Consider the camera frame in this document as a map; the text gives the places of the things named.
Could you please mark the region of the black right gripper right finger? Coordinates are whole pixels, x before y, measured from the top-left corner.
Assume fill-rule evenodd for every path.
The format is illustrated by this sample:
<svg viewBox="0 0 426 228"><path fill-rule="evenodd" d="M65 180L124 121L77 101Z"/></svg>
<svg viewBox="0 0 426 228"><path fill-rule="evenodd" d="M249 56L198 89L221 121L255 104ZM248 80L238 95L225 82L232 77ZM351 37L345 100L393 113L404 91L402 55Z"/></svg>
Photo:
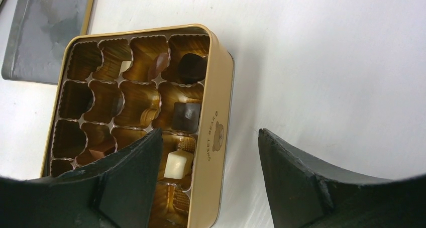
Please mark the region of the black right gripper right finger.
<svg viewBox="0 0 426 228"><path fill-rule="evenodd" d="M390 180L319 159L260 129L275 227L425 227L425 176Z"/></svg>

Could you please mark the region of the gold chocolate box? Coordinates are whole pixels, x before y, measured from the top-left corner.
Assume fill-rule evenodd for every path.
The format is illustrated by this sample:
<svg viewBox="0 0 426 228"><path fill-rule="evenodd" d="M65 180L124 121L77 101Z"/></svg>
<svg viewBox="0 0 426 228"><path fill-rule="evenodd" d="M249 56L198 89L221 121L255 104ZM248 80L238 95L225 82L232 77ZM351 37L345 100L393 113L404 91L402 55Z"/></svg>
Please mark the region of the gold chocolate box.
<svg viewBox="0 0 426 228"><path fill-rule="evenodd" d="M157 133L140 173L106 187L118 226L211 227L222 194L234 61L201 24L82 35L65 48L42 176Z"/></svg>

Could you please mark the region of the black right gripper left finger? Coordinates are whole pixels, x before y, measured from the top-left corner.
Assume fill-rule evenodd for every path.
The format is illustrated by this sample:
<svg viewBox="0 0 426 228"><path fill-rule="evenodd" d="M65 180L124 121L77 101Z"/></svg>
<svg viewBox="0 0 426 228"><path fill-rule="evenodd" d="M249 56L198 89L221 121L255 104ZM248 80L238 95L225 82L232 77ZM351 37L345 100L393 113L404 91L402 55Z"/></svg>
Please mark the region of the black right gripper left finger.
<svg viewBox="0 0 426 228"><path fill-rule="evenodd" d="M1 178L1 227L147 227L160 129L57 177Z"/></svg>

